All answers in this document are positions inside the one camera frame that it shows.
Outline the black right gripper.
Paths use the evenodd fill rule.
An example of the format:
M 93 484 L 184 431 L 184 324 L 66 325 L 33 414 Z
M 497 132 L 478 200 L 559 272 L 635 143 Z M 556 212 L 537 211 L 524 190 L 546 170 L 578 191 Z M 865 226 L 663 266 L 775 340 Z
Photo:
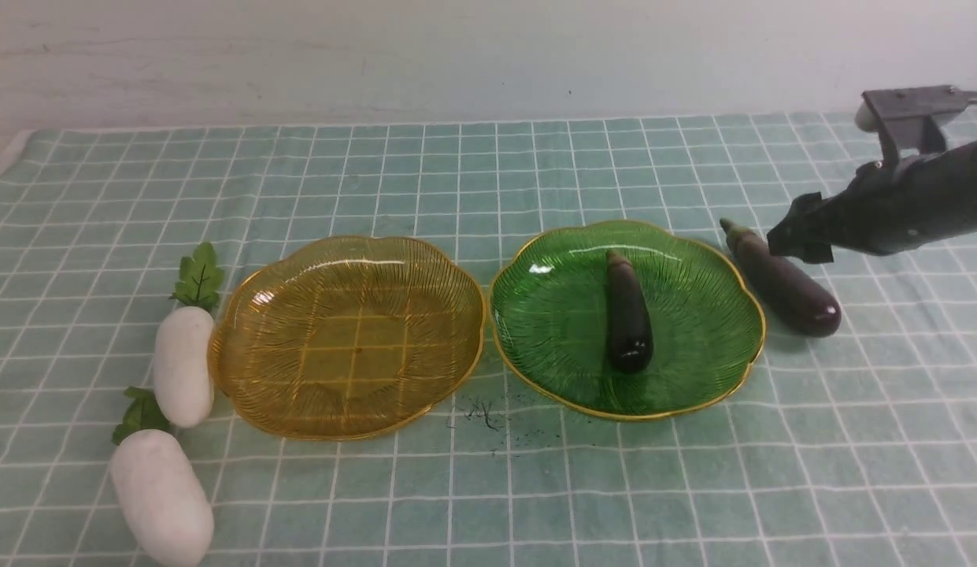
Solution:
M 766 240 L 772 256 L 823 265 L 834 262 L 832 246 L 888 256 L 971 233 L 977 233 L 977 140 L 893 168 L 863 166 L 827 200 L 819 191 L 797 196 Z

